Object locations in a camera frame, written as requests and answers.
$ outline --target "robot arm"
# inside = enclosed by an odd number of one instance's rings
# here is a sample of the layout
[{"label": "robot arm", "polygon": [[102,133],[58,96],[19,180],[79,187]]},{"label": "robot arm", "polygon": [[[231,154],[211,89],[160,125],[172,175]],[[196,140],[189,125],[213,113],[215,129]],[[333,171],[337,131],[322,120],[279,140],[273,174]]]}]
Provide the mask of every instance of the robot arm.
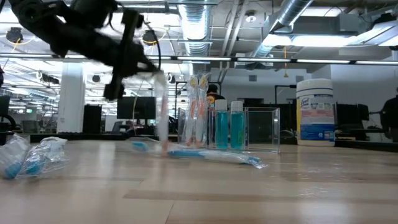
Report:
[{"label": "robot arm", "polygon": [[[69,50],[113,67],[113,78],[106,85],[104,96],[113,100],[123,95],[121,80],[137,72],[157,72],[158,68],[144,55],[142,45],[132,41],[135,28],[140,28],[143,16],[124,9],[123,38],[117,43],[95,31],[103,27],[108,14],[118,8],[115,0],[74,0],[70,7],[63,1],[9,0],[19,23],[38,38],[50,44],[59,57]],[[138,62],[145,65],[137,67]]]}]

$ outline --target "ceiling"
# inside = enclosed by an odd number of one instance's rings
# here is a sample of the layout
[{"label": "ceiling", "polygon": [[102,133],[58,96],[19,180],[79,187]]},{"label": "ceiling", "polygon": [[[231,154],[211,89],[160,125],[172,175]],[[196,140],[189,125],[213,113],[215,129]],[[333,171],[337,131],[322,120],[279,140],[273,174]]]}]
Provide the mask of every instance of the ceiling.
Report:
[{"label": "ceiling", "polygon": [[[123,4],[132,4],[136,1],[120,1]],[[211,18],[210,18],[210,36],[208,39],[211,41],[210,55],[220,56],[221,48],[223,45],[224,37],[226,35],[226,26],[228,23],[232,0],[224,0],[217,1],[218,5],[213,6],[211,9]],[[273,12],[277,12],[279,10],[279,6],[282,1],[275,0],[270,1],[257,1],[252,0],[247,6],[247,10],[253,10],[255,12],[256,20],[254,22],[247,22],[243,20],[241,24],[241,28],[238,34],[238,41],[235,42],[233,46],[233,55],[235,53],[248,53],[252,52],[261,42],[262,42],[262,34],[261,30],[264,25],[264,21],[267,15],[271,15]],[[311,6],[302,14],[302,16],[318,16],[318,17],[335,17],[338,16],[341,10],[345,10],[346,8],[351,7],[357,1],[335,1],[335,0],[315,0]],[[148,5],[151,4],[162,4],[163,1],[150,1]],[[368,11],[375,11],[383,7],[392,6],[396,4],[395,0],[374,0],[367,1],[366,7],[355,7],[349,13],[357,14],[363,11],[365,8]],[[175,14],[144,14],[146,21],[149,21],[151,26],[156,31],[160,39],[160,48],[162,55],[185,55],[185,45],[180,43],[180,40],[183,39],[182,29],[180,27],[180,18]],[[123,32],[124,27],[120,23],[121,14],[115,13],[113,16],[113,26],[117,30],[117,32],[113,31],[109,26],[100,30],[100,32],[110,35],[115,39],[120,39],[121,34]],[[11,12],[9,7],[5,7],[3,12],[0,13],[0,52],[2,53],[23,53],[23,54],[33,54],[33,53],[51,53],[50,47],[44,41],[34,37],[28,30],[22,29],[22,34],[24,35],[24,41],[21,45],[15,45],[10,43],[6,38],[6,32],[10,29],[10,27],[21,27],[19,25],[17,18]],[[140,37],[145,30],[137,31],[135,36]],[[144,46],[145,53],[147,55],[157,55],[157,49],[153,45],[145,45]],[[273,57],[288,57],[288,58],[329,58],[329,59],[346,59],[346,58],[360,58],[360,59],[384,59],[391,55],[391,51],[388,47],[350,47],[350,48],[325,48],[325,47],[297,47],[297,46],[286,46],[286,48],[273,48],[271,51]],[[22,85],[25,88],[17,89],[8,89],[2,90],[3,94],[12,94],[12,98],[23,98],[26,99],[29,95],[30,97],[35,98],[37,102],[41,102],[43,100],[43,96],[47,96],[48,99],[54,100],[57,102],[59,97],[59,86],[58,85],[50,85],[51,88],[43,88],[41,86],[49,86],[48,83],[43,83],[40,81],[37,76],[38,72],[45,73],[54,78],[62,81],[62,63],[58,61],[38,61],[38,60],[21,60],[21,59],[13,59],[13,58],[0,58],[0,64],[2,67],[5,66],[5,85]],[[163,63],[162,69],[165,73],[171,73],[175,75],[177,81],[183,81],[182,74],[188,74],[190,66],[186,63]],[[285,68],[283,63],[276,63],[272,67],[268,69],[272,69],[272,71],[280,71]],[[291,72],[301,70],[299,73],[308,73],[312,72],[319,67],[314,65],[289,65],[288,70],[292,70]],[[115,103],[105,102],[102,99],[103,90],[101,88],[104,87],[104,84],[108,83],[111,79],[111,67],[107,67],[98,62],[83,62],[83,70],[84,73],[87,74],[87,87],[86,91],[86,103],[91,104],[104,104],[103,108],[104,112],[107,114],[115,113]],[[239,83],[240,80],[239,74],[244,73],[245,70],[236,70],[233,71],[233,68],[227,73],[225,82],[234,82]],[[215,80],[215,77],[219,75],[219,70],[213,68],[211,70],[212,80]],[[101,81],[95,83],[92,81],[93,75],[99,75]],[[282,82],[282,79],[273,79],[273,83]],[[270,80],[259,80],[257,85],[261,83],[270,82]],[[127,90],[128,95],[141,95],[141,96],[151,96],[153,86],[148,82],[142,82],[135,78],[128,78],[125,80],[125,84],[129,90]],[[175,97],[175,84],[170,84],[170,92],[169,92],[169,101],[172,101],[169,105],[170,113],[174,113],[174,97]],[[187,99],[187,94],[183,91],[183,93],[178,96],[178,105],[177,107],[184,106],[186,103],[182,102]],[[13,101],[14,105],[26,105],[27,100],[22,101]]]}]

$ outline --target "disinfecting wipes container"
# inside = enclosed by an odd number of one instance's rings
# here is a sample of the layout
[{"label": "disinfecting wipes container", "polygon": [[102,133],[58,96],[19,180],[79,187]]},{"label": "disinfecting wipes container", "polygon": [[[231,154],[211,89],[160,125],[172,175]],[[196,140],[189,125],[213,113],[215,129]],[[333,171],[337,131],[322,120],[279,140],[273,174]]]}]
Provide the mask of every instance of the disinfecting wipes container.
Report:
[{"label": "disinfecting wipes container", "polygon": [[331,80],[319,78],[297,84],[297,143],[334,146],[335,115]]}]

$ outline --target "desk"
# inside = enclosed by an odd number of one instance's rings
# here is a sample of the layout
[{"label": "desk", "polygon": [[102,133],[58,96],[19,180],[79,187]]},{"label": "desk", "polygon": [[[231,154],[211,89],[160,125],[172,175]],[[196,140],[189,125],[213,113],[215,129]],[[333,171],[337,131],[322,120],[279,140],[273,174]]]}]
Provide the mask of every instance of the desk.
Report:
[{"label": "desk", "polygon": [[167,159],[129,141],[70,141],[49,179],[0,180],[2,223],[398,223],[398,154],[282,146],[268,167]]}]

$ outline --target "person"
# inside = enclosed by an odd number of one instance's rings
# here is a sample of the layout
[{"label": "person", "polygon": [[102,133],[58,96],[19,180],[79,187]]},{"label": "person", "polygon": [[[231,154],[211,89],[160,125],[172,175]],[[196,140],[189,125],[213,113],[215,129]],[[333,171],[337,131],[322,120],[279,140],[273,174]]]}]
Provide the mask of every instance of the person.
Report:
[{"label": "person", "polygon": [[392,142],[398,142],[398,88],[397,96],[387,100],[381,111],[381,125],[388,130]]},{"label": "person", "polygon": [[211,107],[215,107],[216,100],[225,100],[225,98],[218,94],[217,85],[210,84],[207,90],[207,102]]}]

